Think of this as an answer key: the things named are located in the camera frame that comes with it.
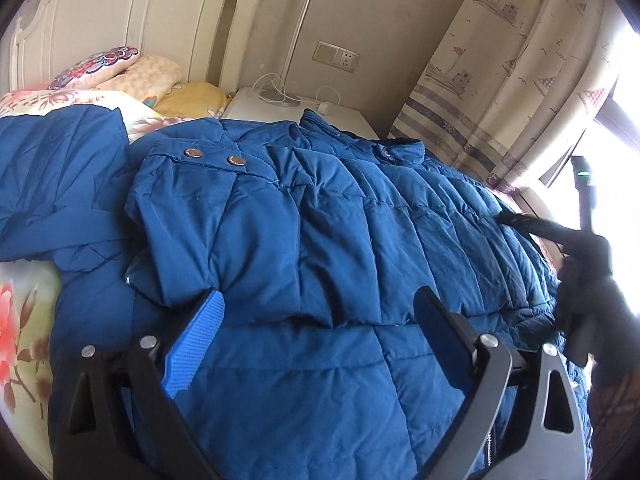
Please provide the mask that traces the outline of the blue quilted down jacket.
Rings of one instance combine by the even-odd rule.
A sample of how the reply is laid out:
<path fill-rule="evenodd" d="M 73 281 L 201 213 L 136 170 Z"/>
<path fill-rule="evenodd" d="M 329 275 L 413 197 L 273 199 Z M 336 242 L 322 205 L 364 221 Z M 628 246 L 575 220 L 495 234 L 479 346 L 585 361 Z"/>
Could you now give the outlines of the blue quilted down jacket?
<path fill-rule="evenodd" d="M 176 405 L 217 479 L 422 479 L 464 401 L 414 315 L 430 288 L 477 333 L 558 348 L 558 279 L 510 211 L 418 141 L 199 119 L 131 142 L 118 110 L 1 122 L 1 258 L 46 260 L 49 437 L 81 351 L 164 336 L 204 292 L 224 319 Z"/>

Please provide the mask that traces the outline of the sailboat print curtain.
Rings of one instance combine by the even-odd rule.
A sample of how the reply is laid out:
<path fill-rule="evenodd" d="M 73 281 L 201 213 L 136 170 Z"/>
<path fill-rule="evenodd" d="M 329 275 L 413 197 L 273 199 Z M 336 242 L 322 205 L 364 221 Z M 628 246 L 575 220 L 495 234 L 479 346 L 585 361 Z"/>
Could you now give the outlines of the sailboat print curtain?
<path fill-rule="evenodd" d="M 390 133 L 510 193 L 596 118 L 620 74 L 614 0 L 463 0 Z"/>

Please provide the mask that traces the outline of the floral bed quilt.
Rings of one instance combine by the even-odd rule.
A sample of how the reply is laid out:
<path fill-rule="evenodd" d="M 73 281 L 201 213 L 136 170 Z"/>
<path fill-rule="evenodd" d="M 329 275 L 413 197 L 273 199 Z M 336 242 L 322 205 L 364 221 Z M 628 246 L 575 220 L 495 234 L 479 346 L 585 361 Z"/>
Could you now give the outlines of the floral bed quilt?
<path fill-rule="evenodd" d="M 1 97 L 1 115 L 47 115 L 78 104 L 119 110 L 131 142 L 186 120 L 160 114 L 119 91 L 12 91 Z M 49 340 L 61 290 L 53 264 L 17 260 L 1 265 L 1 447 L 18 446 L 38 478 L 52 477 L 48 402 L 52 390 Z"/>

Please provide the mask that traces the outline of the yellow pillow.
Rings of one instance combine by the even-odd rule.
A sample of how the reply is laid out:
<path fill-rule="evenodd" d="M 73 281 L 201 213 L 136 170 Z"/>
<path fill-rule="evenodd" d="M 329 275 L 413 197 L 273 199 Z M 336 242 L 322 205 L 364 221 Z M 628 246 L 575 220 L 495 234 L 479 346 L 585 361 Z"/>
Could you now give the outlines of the yellow pillow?
<path fill-rule="evenodd" d="M 218 87 L 206 81 L 176 84 L 154 106 L 166 117 L 219 118 L 224 114 L 231 98 Z"/>

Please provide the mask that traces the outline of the white nightstand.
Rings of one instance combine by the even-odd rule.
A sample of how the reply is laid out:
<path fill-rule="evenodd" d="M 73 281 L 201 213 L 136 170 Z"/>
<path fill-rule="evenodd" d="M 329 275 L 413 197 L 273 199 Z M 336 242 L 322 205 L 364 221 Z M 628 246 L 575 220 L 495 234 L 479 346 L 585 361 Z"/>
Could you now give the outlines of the white nightstand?
<path fill-rule="evenodd" d="M 306 108 L 317 109 L 311 103 L 299 103 L 296 106 L 269 103 L 259 99 L 254 90 L 245 87 L 236 92 L 222 117 L 249 122 L 299 122 Z M 337 129 L 349 131 L 368 140 L 378 140 L 378 135 L 358 110 L 330 104 L 322 117 Z"/>

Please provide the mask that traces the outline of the silver desk lamp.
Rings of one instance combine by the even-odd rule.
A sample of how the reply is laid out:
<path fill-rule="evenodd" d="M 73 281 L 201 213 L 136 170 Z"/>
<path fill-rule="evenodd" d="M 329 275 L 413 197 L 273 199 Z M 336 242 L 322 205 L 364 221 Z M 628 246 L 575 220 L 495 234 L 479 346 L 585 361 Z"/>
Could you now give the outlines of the silver desk lamp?
<path fill-rule="evenodd" d="M 303 5 L 300 8 L 280 74 L 271 79 L 268 84 L 265 84 L 258 92 L 259 99 L 268 104 L 285 108 L 296 107 L 300 104 L 299 97 L 288 92 L 286 88 L 288 88 L 288 75 L 291 71 L 299 38 L 302 34 L 306 17 L 311 6 L 311 1 L 312 0 L 304 0 Z"/>

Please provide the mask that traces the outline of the peach textured pillow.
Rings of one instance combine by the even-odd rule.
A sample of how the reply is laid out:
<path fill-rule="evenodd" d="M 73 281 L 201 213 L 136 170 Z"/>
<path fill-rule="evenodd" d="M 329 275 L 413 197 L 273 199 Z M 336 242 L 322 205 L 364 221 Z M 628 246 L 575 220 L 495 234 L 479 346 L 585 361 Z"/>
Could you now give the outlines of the peach textured pillow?
<path fill-rule="evenodd" d="M 148 107 L 154 107 L 181 81 L 183 68 L 170 58 L 142 55 L 119 75 L 98 84 L 94 90 L 119 91 Z"/>

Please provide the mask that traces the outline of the floral embroidered pillow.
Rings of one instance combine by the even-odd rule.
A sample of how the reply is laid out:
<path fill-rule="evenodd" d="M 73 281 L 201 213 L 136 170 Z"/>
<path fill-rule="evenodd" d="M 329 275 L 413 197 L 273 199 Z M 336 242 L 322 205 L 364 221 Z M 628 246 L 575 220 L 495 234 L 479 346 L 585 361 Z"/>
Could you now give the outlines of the floral embroidered pillow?
<path fill-rule="evenodd" d="M 92 89 L 124 72 L 140 58 L 139 49 L 114 47 L 90 55 L 85 60 L 58 74 L 48 85 L 49 90 Z"/>

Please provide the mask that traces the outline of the white wooden headboard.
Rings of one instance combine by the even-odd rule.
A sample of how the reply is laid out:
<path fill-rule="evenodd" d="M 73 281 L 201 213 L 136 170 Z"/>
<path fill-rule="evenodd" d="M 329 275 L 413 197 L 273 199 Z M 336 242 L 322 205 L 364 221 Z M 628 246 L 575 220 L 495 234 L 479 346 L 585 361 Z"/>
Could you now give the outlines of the white wooden headboard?
<path fill-rule="evenodd" d="M 10 90 L 32 88 L 93 53 L 131 46 L 170 58 L 184 81 L 239 88 L 260 0 L 35 0 L 9 36 Z"/>

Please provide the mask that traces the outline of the dark window frame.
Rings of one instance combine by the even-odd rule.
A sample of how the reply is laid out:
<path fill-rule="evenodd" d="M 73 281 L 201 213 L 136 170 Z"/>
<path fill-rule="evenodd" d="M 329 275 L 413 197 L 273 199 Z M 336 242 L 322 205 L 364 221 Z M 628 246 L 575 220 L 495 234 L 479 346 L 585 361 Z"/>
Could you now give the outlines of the dark window frame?
<path fill-rule="evenodd" d="M 639 88 L 634 88 L 629 78 L 618 78 L 593 123 L 605 128 L 623 144 L 638 150 Z M 570 158 L 577 155 L 578 146 L 586 134 L 587 130 L 584 130 L 573 145 L 539 178 L 544 186 L 550 188 Z"/>

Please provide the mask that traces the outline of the wall socket switch plate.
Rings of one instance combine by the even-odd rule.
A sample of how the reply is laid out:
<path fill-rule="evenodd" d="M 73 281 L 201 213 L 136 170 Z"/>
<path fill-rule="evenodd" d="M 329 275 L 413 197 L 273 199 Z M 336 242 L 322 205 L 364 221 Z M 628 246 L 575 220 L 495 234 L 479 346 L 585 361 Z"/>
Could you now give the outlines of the wall socket switch plate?
<path fill-rule="evenodd" d="M 356 70 L 360 55 L 354 51 L 336 46 L 335 44 L 319 41 L 317 47 L 314 49 L 312 59 L 314 62 L 352 73 Z"/>

